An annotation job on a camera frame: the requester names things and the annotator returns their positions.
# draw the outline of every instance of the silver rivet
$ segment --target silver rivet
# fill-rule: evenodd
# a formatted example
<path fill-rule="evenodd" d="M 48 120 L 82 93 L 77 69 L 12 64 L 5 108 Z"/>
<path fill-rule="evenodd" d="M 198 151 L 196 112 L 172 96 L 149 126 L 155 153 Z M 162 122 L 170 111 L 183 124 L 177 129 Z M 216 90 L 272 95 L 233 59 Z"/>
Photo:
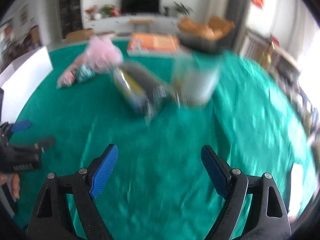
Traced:
<path fill-rule="evenodd" d="M 86 168 L 81 168 L 81 169 L 79 169 L 79 173 L 80 174 L 86 174 L 87 173 L 87 169 Z"/>
<path fill-rule="evenodd" d="M 48 179 L 53 179 L 53 178 L 54 178 L 54 173 L 53 173 L 53 172 L 49 173 L 48 176 L 47 176 L 47 178 L 48 178 Z"/>
<path fill-rule="evenodd" d="M 271 179 L 272 178 L 270 173 L 265 173 L 264 176 L 266 177 L 266 179 Z"/>
<path fill-rule="evenodd" d="M 241 171 L 239 169 L 235 168 L 235 169 L 232 169 L 232 173 L 235 175 L 239 175 L 241 173 Z"/>

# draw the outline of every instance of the round table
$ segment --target round table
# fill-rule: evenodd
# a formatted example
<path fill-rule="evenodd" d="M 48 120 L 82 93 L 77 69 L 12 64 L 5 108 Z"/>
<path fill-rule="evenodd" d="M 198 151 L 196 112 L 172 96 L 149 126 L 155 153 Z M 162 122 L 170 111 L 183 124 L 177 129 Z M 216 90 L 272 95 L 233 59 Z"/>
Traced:
<path fill-rule="evenodd" d="M 127 41 L 116 41 L 124 54 Z M 56 146 L 43 154 L 43 168 L 21 174 L 19 213 L 24 226 L 49 172 L 73 174 L 100 156 L 109 143 L 119 148 L 118 162 L 97 208 L 114 239 L 204 239 L 224 200 L 218 196 L 201 162 L 200 150 L 211 145 L 231 167 L 248 175 L 273 175 L 286 197 L 286 176 L 293 163 L 303 166 L 303 201 L 315 188 L 315 168 L 303 127 L 285 95 L 257 63 L 224 55 L 219 84 L 203 109 L 167 105 L 150 125 L 130 109 L 111 75 L 56 89 L 63 70 L 85 45 L 50 53 L 54 71 L 31 96 L 18 121 L 31 128 L 14 134 L 12 143 L 34 143 L 54 135 Z M 131 57 L 165 81 L 173 60 Z M 85 237 L 73 198 L 71 217 Z M 244 227 L 250 196 L 234 236 Z"/>

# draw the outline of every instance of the pink plush toy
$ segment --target pink plush toy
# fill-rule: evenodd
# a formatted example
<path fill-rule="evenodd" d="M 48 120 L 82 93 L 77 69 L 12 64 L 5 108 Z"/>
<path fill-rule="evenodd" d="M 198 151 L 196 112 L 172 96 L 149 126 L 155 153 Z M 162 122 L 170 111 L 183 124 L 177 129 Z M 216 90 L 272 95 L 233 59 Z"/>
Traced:
<path fill-rule="evenodd" d="M 57 87 L 70 87 L 76 81 L 74 75 L 76 69 L 82 64 L 97 73 L 107 73 L 112 66 L 119 65 L 122 62 L 122 53 L 118 47 L 112 44 L 110 38 L 93 36 L 90 38 L 85 51 L 58 78 Z"/>

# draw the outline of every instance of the book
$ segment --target book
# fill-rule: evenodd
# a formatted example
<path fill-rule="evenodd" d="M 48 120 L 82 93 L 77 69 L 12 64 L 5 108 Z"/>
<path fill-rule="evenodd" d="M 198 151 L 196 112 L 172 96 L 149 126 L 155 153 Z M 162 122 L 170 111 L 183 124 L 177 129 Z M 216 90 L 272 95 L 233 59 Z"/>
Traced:
<path fill-rule="evenodd" d="M 173 57 L 178 48 L 178 39 L 173 35 L 134 33 L 127 52 L 129 56 Z"/>

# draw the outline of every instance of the black tv screen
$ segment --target black tv screen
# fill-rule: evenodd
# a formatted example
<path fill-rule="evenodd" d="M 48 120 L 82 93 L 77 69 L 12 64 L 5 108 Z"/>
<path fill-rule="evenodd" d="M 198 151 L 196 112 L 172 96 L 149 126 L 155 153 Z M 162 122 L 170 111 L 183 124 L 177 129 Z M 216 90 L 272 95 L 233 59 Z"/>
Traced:
<path fill-rule="evenodd" d="M 121 0 L 122 14 L 159 12 L 160 0 Z"/>

